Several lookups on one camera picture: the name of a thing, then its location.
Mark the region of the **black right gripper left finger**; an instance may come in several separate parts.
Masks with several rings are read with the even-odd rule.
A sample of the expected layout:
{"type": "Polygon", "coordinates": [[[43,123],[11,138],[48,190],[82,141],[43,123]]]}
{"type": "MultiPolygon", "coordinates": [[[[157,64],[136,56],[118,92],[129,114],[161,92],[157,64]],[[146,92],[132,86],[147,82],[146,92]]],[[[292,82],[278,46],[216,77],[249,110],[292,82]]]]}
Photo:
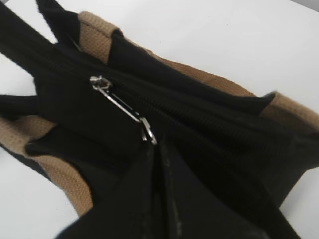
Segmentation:
{"type": "Polygon", "coordinates": [[[149,145],[115,189],[58,238],[160,239],[162,213],[154,170],[157,152],[157,146],[149,145]]]}

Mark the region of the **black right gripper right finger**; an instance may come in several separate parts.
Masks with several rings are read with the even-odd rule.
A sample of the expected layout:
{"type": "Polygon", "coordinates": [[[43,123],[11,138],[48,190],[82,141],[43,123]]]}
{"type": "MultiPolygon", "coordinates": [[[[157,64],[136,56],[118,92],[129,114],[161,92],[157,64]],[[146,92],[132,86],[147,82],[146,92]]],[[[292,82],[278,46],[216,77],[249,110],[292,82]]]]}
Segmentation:
{"type": "Polygon", "coordinates": [[[298,239],[268,195],[246,192],[218,166],[188,165],[171,143],[159,145],[174,239],[298,239]]]}

